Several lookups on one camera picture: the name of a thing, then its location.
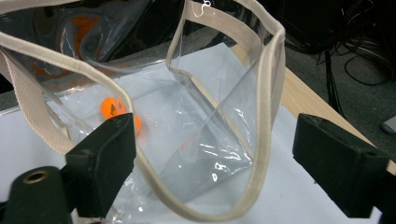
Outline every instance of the wooden table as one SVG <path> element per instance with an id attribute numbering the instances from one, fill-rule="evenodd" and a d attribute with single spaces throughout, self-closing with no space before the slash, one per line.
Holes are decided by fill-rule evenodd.
<path id="1" fill-rule="evenodd" d="M 285 83 L 281 102 L 295 118 L 298 117 L 298 114 L 305 113 L 328 119 L 348 132 L 355 134 L 367 143 L 372 144 L 350 123 L 326 104 L 326 102 L 324 102 L 307 85 L 297 78 L 297 76 L 295 76 L 288 68 L 286 68 L 285 72 Z M 396 175 L 396 164 L 393 161 L 389 161 L 388 171 Z"/>

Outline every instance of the black cable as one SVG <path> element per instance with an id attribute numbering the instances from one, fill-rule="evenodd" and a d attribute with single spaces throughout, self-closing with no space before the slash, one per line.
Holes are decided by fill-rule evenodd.
<path id="1" fill-rule="evenodd" d="M 388 81 L 390 81 L 390 77 L 388 77 L 388 78 L 386 78 L 386 79 L 384 79 L 384 80 L 382 80 L 382 81 L 376 82 L 376 83 L 369 83 L 369 82 L 361 81 L 361 80 L 357 79 L 356 77 L 353 77 L 353 76 L 349 73 L 349 71 L 348 71 L 348 69 L 347 69 L 347 66 L 349 65 L 350 62 L 352 62 L 352 60 L 354 60 L 354 59 L 356 59 L 356 58 L 358 58 L 358 57 L 362 57 L 362 58 L 364 58 L 364 59 L 366 59 L 366 60 L 370 60 L 372 63 L 376 62 L 378 68 L 382 68 L 382 69 L 383 69 L 383 68 L 386 67 L 385 64 L 381 64 L 381 63 L 380 63 L 379 61 L 377 61 L 374 57 L 371 57 L 371 56 L 368 56 L 368 55 L 360 55 L 360 54 L 358 54 L 358 55 L 356 55 L 356 56 L 354 56 L 354 57 L 348 59 L 348 60 L 346 61 L 345 65 L 344 65 L 344 70 L 346 71 L 346 74 L 347 74 L 348 76 L 350 76 L 353 80 L 355 80 L 355 81 L 357 81 L 357 82 L 359 82 L 360 84 L 365 85 L 365 86 L 377 86 L 377 85 L 381 85 L 381 84 L 384 84 L 384 83 L 387 83 Z"/>
<path id="2" fill-rule="evenodd" d="M 342 117 L 345 117 L 344 111 L 341 107 L 337 86 L 335 84 L 334 76 L 332 75 L 332 57 L 328 50 L 325 51 L 326 59 L 326 78 L 327 91 L 329 94 L 329 105 L 337 111 Z"/>

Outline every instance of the bag strap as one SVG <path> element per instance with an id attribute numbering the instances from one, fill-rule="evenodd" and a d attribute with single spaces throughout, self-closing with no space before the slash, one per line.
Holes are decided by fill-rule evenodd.
<path id="1" fill-rule="evenodd" d="M 97 71 L 87 63 L 67 57 L 61 53 L 32 44 L 30 42 L 6 35 L 0 32 L 0 45 L 6 49 L 37 58 L 43 62 L 53 64 L 71 72 L 82 74 L 85 77 L 103 85 L 113 91 L 127 108 L 133 112 L 131 98 L 112 79 Z M 12 62 L 8 56 L 1 52 L 2 61 L 0 72 L 8 74 L 13 82 L 14 90 L 29 126 L 55 151 L 65 154 L 75 145 L 72 143 L 50 119 L 50 114 L 42 97 L 40 85 Z"/>
<path id="2" fill-rule="evenodd" d="M 0 0 L 0 15 L 30 7 L 58 6 L 79 0 Z"/>
<path id="3" fill-rule="evenodd" d="M 0 73 L 10 76 L 18 104 L 29 126 L 55 151 L 67 153 L 74 144 L 53 125 L 39 84 L 26 76 L 2 51 L 0 61 Z"/>
<path id="4" fill-rule="evenodd" d="M 38 7 L 38 6 L 47 6 L 47 5 L 57 5 L 57 4 L 62 4 L 66 3 L 68 1 L 64 0 L 58 0 L 58 1 L 49 1 L 48 0 L 0 0 L 0 13 L 6 13 L 9 11 L 17 10 L 17 9 L 22 9 L 22 8 L 27 8 L 27 7 Z M 269 43 L 264 48 L 264 51 L 269 51 L 269 53 L 262 53 L 262 57 L 260 59 L 260 64 L 259 64 L 259 75 L 258 75 L 258 83 L 257 83 L 257 90 L 258 90 L 258 98 L 257 98 L 257 135 L 260 137 L 258 138 L 257 142 L 257 151 L 256 151 L 256 156 L 254 158 L 254 163 L 252 166 L 252 171 L 249 177 L 249 180 L 247 182 L 247 188 L 246 191 L 244 192 L 243 196 L 240 198 L 239 202 L 235 205 L 235 207 L 230 210 L 229 212 L 221 215 L 215 215 L 215 216 L 208 216 L 204 215 L 201 213 L 198 213 L 197 211 L 190 209 L 186 204 L 181 202 L 178 198 L 175 197 L 175 195 L 172 194 L 172 192 L 165 186 L 165 184 L 161 181 L 161 179 L 158 177 L 156 172 L 154 171 L 153 167 L 151 166 L 149 160 L 146 158 L 144 152 L 136 146 L 136 152 L 137 156 L 135 159 L 135 164 L 139 167 L 143 177 L 145 177 L 146 181 L 148 182 L 149 186 L 151 189 L 155 192 L 155 194 L 158 196 L 158 198 L 166 204 L 169 208 L 174 210 L 176 213 L 180 214 L 183 217 L 196 220 L 196 221 L 226 221 L 226 220 L 231 220 L 235 219 L 238 217 L 241 217 L 244 215 L 248 209 L 255 203 L 257 200 L 261 190 L 262 190 L 262 184 L 263 180 L 265 178 L 265 170 L 268 164 L 268 158 L 269 158 L 269 151 L 270 151 L 270 141 L 271 141 L 271 129 L 272 129 L 272 122 L 273 118 L 275 115 L 273 114 L 273 107 L 277 107 L 278 101 L 276 104 L 276 99 L 278 97 L 275 97 L 274 95 L 280 94 L 280 91 L 278 89 L 279 85 L 281 84 L 281 81 L 277 81 L 278 77 L 283 77 L 283 74 L 280 72 L 283 71 L 280 69 L 278 71 L 278 74 L 275 79 L 272 78 L 272 71 L 273 71 L 273 61 L 275 57 L 275 52 L 277 49 L 281 48 L 280 51 L 280 59 L 284 57 L 284 54 L 282 51 L 282 43 L 284 40 L 284 35 L 285 31 L 284 29 L 271 17 L 269 14 L 263 9 L 263 7 L 256 1 L 252 0 L 238 0 L 242 6 L 250 9 L 253 11 L 261 20 L 262 18 L 269 19 L 268 22 L 269 24 L 265 23 L 268 25 L 268 30 L 270 32 L 273 32 L 274 37 L 272 41 Z M 195 8 L 202 8 L 203 10 L 207 10 L 208 7 L 202 7 L 202 5 L 193 3 L 191 0 L 186 0 L 185 8 L 184 11 L 191 10 L 187 9 L 186 6 L 190 7 L 195 7 Z M 238 27 L 239 25 L 242 25 L 241 22 L 233 21 L 231 19 L 231 16 L 226 15 L 225 13 L 215 10 L 217 15 L 221 15 L 222 18 L 225 18 L 223 23 L 214 23 L 212 26 L 218 30 L 221 30 L 221 25 L 222 24 L 230 24 L 231 26 L 236 26 Z M 212 17 L 210 20 L 216 20 L 217 16 L 215 15 Z M 184 17 L 180 21 L 179 27 L 177 28 L 179 33 L 177 35 L 180 35 L 181 32 L 181 26 L 184 23 Z M 173 40 L 173 45 L 174 47 L 176 46 L 174 42 L 177 42 L 175 39 Z M 67 69 L 69 71 L 75 72 L 82 74 L 83 76 L 86 76 L 93 81 L 103 85 L 105 88 L 113 91 L 117 97 L 119 97 L 126 106 L 126 109 L 128 112 L 133 112 L 133 104 L 128 96 L 128 94 L 118 85 L 116 84 L 112 79 L 109 77 L 105 76 L 103 73 L 97 71 L 93 67 L 89 66 L 87 63 L 84 63 L 82 61 L 64 56 L 58 52 L 55 52 L 50 49 L 46 49 L 43 47 L 40 47 L 38 45 L 20 40 L 18 38 L 15 38 L 10 35 L 6 35 L 3 33 L 0 33 L 0 45 L 2 45 L 4 48 L 11 49 L 14 51 L 17 51 L 19 53 L 37 58 L 43 62 L 46 63 L 51 63 L 55 66 L 59 66 L 63 69 Z M 249 43 L 247 42 L 244 46 L 244 48 L 249 48 Z M 263 55 L 270 55 L 270 59 L 264 58 Z M 15 77 L 15 80 L 13 82 L 19 82 L 17 79 L 18 78 L 23 78 L 25 75 L 21 72 L 21 70 L 18 69 L 18 67 L 12 65 L 10 60 L 7 59 L 7 56 L 2 54 L 2 57 L 4 60 L 7 62 L 7 71 L 8 73 L 12 74 L 12 77 Z M 278 68 L 284 67 L 284 61 L 281 61 L 280 64 L 277 66 Z M 272 89 L 272 83 L 275 82 L 275 87 Z M 39 87 L 37 87 L 36 84 L 26 84 L 28 81 L 22 80 L 22 83 L 24 87 L 27 87 L 26 89 L 18 87 L 18 95 L 22 95 L 23 92 L 26 94 L 20 99 L 23 99 L 24 103 L 26 104 L 26 110 L 32 111 L 32 116 L 37 116 L 36 114 L 42 114 L 43 116 L 47 117 L 49 119 L 49 114 L 48 112 L 44 112 L 44 106 L 41 104 L 44 103 L 44 101 L 41 98 L 41 102 L 39 99 L 36 98 L 31 98 L 30 100 L 33 99 L 32 102 L 35 102 L 38 104 L 38 107 L 35 107 L 34 105 L 29 105 L 29 97 L 30 96 L 38 96 L 40 95 L 41 97 L 41 90 Z M 38 124 L 42 121 L 41 117 L 38 118 L 38 120 L 33 120 L 34 122 L 38 122 Z M 60 145 L 63 145 L 63 143 L 59 144 L 60 140 L 59 139 L 52 139 L 52 136 L 54 136 L 54 133 L 50 134 L 43 134 L 47 133 L 48 130 L 38 130 L 37 126 L 31 125 L 32 129 L 34 129 L 47 143 L 52 144 L 55 150 L 64 152 L 68 148 L 70 149 L 70 145 L 65 146 L 65 149 L 61 149 Z"/>
<path id="5" fill-rule="evenodd" d="M 237 2 L 239 2 L 242 6 L 248 9 L 256 8 L 255 12 L 256 15 L 259 16 L 259 19 L 270 18 L 269 14 L 256 1 Z M 175 48 L 177 47 L 178 40 L 181 36 L 182 27 L 185 20 L 195 21 L 210 26 L 216 30 L 222 31 L 224 34 L 232 37 L 246 51 L 248 51 L 252 46 L 254 47 L 253 44 L 255 43 L 256 38 L 253 37 L 254 35 L 251 35 L 252 31 L 250 29 L 246 30 L 246 33 L 238 32 L 235 30 L 235 27 L 237 27 L 238 29 L 244 27 L 244 23 L 236 20 L 235 18 L 227 15 L 224 12 L 214 9 L 213 7 L 204 7 L 204 5 L 202 4 L 192 2 L 191 0 L 186 0 L 182 19 L 177 27 L 177 32 L 169 48 L 166 63 L 170 70 L 174 70 L 179 73 L 181 72 L 182 74 L 184 73 L 187 77 L 189 76 L 187 72 L 172 68 L 170 63 L 174 55 Z M 285 55 L 283 49 L 285 30 L 280 24 L 278 24 L 277 21 L 271 20 L 269 22 L 275 24 L 270 25 L 274 31 L 273 34 L 275 35 L 272 38 L 272 41 L 264 48 L 259 63 L 256 118 L 257 136 L 259 136 L 257 138 L 256 144 L 257 150 L 254 157 L 250 177 L 247 182 L 247 187 L 237 204 L 230 211 L 220 215 L 210 216 L 199 213 L 189 208 L 186 204 L 176 198 L 175 195 L 169 190 L 169 188 L 166 187 L 165 184 L 161 181 L 161 179 L 157 175 L 152 174 L 153 171 L 146 169 L 148 167 L 145 163 L 149 163 L 149 161 L 139 161 L 143 162 L 139 164 L 139 168 L 144 168 L 141 168 L 140 171 L 142 172 L 142 175 L 146 179 L 148 184 L 151 186 L 151 189 L 154 191 L 154 193 L 163 203 L 165 203 L 169 208 L 171 208 L 182 217 L 195 221 L 210 222 L 235 219 L 243 216 L 251 208 L 251 206 L 256 202 L 262 191 L 262 185 L 265 179 L 271 147 L 271 130 L 280 102 L 280 94 L 282 90 L 285 66 Z M 248 41 L 244 41 L 244 38 L 246 36 L 251 36 L 248 38 Z M 273 66 L 274 62 L 276 62 L 275 60 L 279 60 L 277 66 Z M 274 74 L 273 69 L 279 68 L 280 70 L 277 71 L 276 74 Z"/>

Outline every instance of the ping pong ball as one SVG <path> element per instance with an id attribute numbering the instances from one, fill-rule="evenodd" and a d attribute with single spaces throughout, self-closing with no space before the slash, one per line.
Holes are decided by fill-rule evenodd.
<path id="1" fill-rule="evenodd" d="M 126 109 L 122 100 L 107 97 L 100 106 L 100 111 L 105 119 L 111 119 L 117 115 L 125 114 Z M 134 115 L 134 126 L 136 127 L 136 134 L 140 132 L 142 121 L 137 115 Z"/>

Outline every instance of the beige bag handle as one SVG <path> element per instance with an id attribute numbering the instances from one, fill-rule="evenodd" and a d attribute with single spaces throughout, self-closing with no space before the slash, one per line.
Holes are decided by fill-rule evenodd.
<path id="1" fill-rule="evenodd" d="M 0 9 L 0 13 L 25 8 L 23 7 L 22 3 L 26 3 L 27 7 L 38 7 L 70 2 L 67 0 L 58 0 L 51 1 L 49 4 L 48 0 L 18 0 L 15 2 L 18 2 L 19 4 L 14 4 L 12 3 L 14 1 L 15 0 L 0 0 L 0 8 L 2 8 Z M 158 198 L 179 215 L 195 221 L 226 221 L 241 217 L 257 200 L 262 190 L 262 184 L 265 178 L 265 171 L 267 168 L 270 151 L 272 124 L 275 119 L 276 110 L 280 100 L 280 93 L 282 90 L 285 67 L 285 55 L 283 47 L 285 31 L 283 27 L 268 14 L 258 2 L 253 0 L 236 1 L 247 9 L 250 9 L 254 14 L 256 14 L 256 16 L 258 16 L 261 21 L 266 21 L 266 28 L 274 35 L 272 41 L 265 48 L 263 48 L 260 59 L 257 83 L 258 111 L 256 131 L 260 138 L 257 139 L 257 151 L 253 159 L 254 163 L 249 180 L 247 182 L 247 188 L 239 202 L 229 212 L 215 216 L 208 216 L 190 209 L 186 204 L 176 198 L 175 195 L 173 195 L 172 192 L 165 186 L 165 184 L 155 173 L 144 152 L 138 146 L 136 146 L 137 156 L 135 164 L 139 167 L 143 177 L 146 179 L 149 186 L 155 192 Z M 203 10 L 213 10 L 215 14 L 211 17 L 211 19 L 201 20 L 200 17 L 197 17 L 195 14 L 193 14 L 196 12 L 195 9 L 197 8 L 202 8 Z M 218 30 L 223 30 L 224 27 L 232 28 L 244 25 L 241 21 L 236 21 L 233 17 L 225 14 L 224 12 L 216 10 L 212 7 L 202 7 L 202 5 L 194 3 L 191 0 L 186 0 L 183 17 L 177 28 L 178 32 L 181 32 L 181 27 L 184 23 L 184 20 L 195 20 L 196 22 L 200 22 Z M 230 31 L 228 28 L 222 32 L 227 33 L 226 35 L 234 38 L 242 48 L 248 50 L 249 43 L 253 42 L 244 42 L 243 38 L 245 34 L 238 34 L 237 30 Z M 254 34 L 250 40 L 260 40 L 257 36 L 255 36 L 256 35 Z M 172 43 L 173 47 L 171 46 L 169 49 L 170 52 L 174 50 L 176 42 L 177 40 L 174 39 Z M 64 56 L 53 50 L 34 45 L 18 38 L 5 35 L 3 33 L 0 33 L 0 45 L 6 49 L 11 49 L 19 53 L 37 58 L 41 61 L 62 67 L 63 69 L 80 73 L 113 91 L 116 96 L 125 103 L 128 112 L 134 111 L 132 101 L 128 94 L 112 79 L 97 71 L 87 63 Z M 26 75 L 24 75 L 4 53 L 1 53 L 0 56 L 3 57 L 7 65 L 7 67 L 4 67 L 4 63 L 0 63 L 0 72 L 10 74 L 15 88 L 18 89 L 16 90 L 16 94 L 21 109 L 23 108 L 22 112 L 24 113 L 32 129 L 34 129 L 52 148 L 61 153 L 66 153 L 69 149 L 71 149 L 73 144 L 69 140 L 65 140 L 65 136 L 59 131 L 48 133 L 47 129 L 50 126 L 53 126 L 53 123 L 51 123 L 49 119 L 50 115 L 48 111 L 46 111 L 46 107 L 43 106 L 44 101 L 41 97 L 41 90 L 32 79 L 23 78 L 26 77 Z M 272 71 L 274 62 L 278 62 L 278 64 L 275 66 L 277 68 L 277 74 L 273 77 Z"/>

